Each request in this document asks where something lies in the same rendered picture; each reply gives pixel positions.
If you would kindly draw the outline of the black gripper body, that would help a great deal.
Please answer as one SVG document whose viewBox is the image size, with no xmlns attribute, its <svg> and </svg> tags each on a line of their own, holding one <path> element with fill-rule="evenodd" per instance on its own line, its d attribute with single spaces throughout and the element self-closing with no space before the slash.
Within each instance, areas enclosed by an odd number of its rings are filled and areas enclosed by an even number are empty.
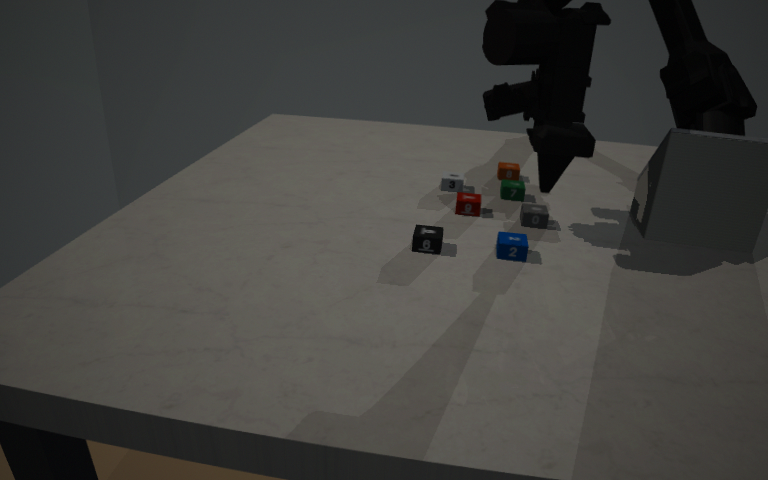
<svg viewBox="0 0 768 480">
<path fill-rule="evenodd" d="M 533 118 L 533 151 L 541 154 L 593 157 L 596 139 L 583 124 L 589 67 L 541 64 L 536 68 L 538 118 Z M 572 123 L 578 122 L 578 123 Z"/>
</svg>

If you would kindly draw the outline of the blue block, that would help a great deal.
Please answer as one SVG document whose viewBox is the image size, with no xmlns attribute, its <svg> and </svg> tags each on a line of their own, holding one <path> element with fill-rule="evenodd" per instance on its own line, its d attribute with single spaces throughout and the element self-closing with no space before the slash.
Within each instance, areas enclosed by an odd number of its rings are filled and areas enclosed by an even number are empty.
<svg viewBox="0 0 768 480">
<path fill-rule="evenodd" d="M 526 262 L 528 248 L 526 234 L 509 232 L 498 232 L 497 234 L 497 259 Z"/>
</svg>

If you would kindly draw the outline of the orange block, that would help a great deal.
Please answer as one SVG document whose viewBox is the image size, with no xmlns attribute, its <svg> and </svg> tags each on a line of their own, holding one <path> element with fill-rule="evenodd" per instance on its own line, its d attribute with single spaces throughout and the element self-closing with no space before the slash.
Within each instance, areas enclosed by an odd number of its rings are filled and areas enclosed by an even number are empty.
<svg viewBox="0 0 768 480">
<path fill-rule="evenodd" d="M 497 179 L 519 180 L 519 164 L 498 163 Z"/>
</svg>

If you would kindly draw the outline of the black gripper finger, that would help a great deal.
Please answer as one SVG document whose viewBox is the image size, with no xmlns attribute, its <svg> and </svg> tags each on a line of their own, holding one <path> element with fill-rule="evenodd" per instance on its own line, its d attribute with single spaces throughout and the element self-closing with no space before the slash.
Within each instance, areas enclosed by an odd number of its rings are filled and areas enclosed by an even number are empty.
<svg viewBox="0 0 768 480">
<path fill-rule="evenodd" d="M 539 153 L 540 191 L 550 193 L 575 156 Z"/>
<path fill-rule="evenodd" d="M 533 136 L 533 128 L 526 128 L 526 131 L 529 137 Z M 537 153 L 537 159 L 538 159 L 538 178 L 539 178 L 539 153 Z"/>
</svg>

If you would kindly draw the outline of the green block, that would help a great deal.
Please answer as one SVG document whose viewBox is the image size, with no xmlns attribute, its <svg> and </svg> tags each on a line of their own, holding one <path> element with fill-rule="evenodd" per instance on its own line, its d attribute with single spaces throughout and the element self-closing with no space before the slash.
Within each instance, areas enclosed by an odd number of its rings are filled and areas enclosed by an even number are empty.
<svg viewBox="0 0 768 480">
<path fill-rule="evenodd" d="M 500 199 L 524 201 L 525 183 L 520 180 L 502 179 Z"/>
</svg>

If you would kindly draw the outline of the red block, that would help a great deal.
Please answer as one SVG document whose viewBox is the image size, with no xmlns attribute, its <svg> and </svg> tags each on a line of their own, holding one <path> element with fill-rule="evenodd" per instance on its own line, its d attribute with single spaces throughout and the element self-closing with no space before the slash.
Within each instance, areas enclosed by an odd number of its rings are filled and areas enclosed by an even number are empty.
<svg viewBox="0 0 768 480">
<path fill-rule="evenodd" d="M 458 192 L 455 214 L 480 216 L 481 200 L 481 194 Z"/>
</svg>

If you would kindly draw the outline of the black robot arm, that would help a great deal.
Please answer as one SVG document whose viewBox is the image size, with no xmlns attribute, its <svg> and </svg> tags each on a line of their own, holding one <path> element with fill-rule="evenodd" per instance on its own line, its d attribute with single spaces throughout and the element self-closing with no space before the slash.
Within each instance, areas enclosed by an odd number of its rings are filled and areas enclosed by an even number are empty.
<svg viewBox="0 0 768 480">
<path fill-rule="evenodd" d="M 486 10 L 483 53 L 493 65 L 590 67 L 597 24 L 611 24 L 601 3 L 495 0 Z M 691 0 L 649 0 L 669 51 L 660 78 L 677 128 L 745 136 L 757 110 L 728 55 L 707 41 Z M 483 94 L 488 121 L 527 111 L 538 118 L 538 83 L 494 85 Z M 534 114 L 534 116 L 531 116 Z"/>
</svg>

